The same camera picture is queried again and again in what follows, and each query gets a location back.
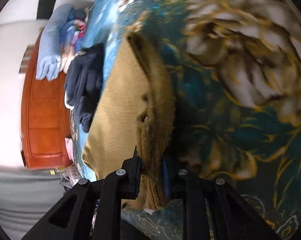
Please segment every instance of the pile of clothes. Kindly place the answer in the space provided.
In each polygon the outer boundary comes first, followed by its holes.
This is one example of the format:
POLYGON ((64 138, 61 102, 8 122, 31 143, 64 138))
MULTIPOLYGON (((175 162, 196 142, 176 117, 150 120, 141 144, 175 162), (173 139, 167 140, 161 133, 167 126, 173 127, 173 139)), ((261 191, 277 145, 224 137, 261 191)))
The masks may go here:
POLYGON ((71 61, 65 81, 65 106, 88 133, 103 84, 104 44, 82 49, 71 61))
POLYGON ((45 26, 40 43, 36 79, 51 81, 62 70, 67 73, 70 62, 80 51, 87 27, 84 9, 71 4, 59 6, 45 26))

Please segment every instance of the gray floor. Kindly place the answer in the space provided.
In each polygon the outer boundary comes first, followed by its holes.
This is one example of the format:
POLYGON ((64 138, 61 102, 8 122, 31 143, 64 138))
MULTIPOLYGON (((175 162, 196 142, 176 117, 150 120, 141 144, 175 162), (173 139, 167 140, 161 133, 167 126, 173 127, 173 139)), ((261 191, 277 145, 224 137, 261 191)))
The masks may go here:
POLYGON ((60 176, 49 170, 0 168, 0 225, 20 240, 63 196, 60 176))

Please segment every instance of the red object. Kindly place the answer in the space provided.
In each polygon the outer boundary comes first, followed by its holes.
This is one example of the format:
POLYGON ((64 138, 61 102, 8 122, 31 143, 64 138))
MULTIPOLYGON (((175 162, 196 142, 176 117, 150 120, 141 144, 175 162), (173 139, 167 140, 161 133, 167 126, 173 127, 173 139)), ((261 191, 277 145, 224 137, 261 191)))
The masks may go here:
POLYGON ((21 101, 22 144, 28 168, 67 167, 65 137, 70 136, 69 110, 64 105, 66 75, 51 82, 36 80, 40 35, 25 76, 21 101))

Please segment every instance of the teal floral blanket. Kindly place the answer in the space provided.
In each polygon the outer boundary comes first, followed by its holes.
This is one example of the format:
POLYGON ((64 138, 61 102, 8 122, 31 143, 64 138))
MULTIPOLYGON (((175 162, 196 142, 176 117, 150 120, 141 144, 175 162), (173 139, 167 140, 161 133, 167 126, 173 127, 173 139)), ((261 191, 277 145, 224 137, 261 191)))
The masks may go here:
MULTIPOLYGON (((282 239, 301 223, 301 24, 283 0, 96 0, 84 47, 106 43, 107 81, 124 33, 139 32, 171 74, 171 145, 223 177, 282 239)), ((182 239, 181 201, 122 217, 151 239, 182 239)))

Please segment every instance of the blue towel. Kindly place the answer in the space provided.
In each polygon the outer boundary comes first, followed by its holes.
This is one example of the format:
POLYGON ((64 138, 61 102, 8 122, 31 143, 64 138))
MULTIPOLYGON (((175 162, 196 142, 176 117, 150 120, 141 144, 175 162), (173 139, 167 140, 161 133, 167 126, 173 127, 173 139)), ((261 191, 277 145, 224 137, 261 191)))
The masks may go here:
POLYGON ((73 9, 71 4, 63 4, 56 8, 40 39, 37 61, 36 79, 47 77, 51 81, 58 77, 61 64, 60 30, 68 21, 73 9))

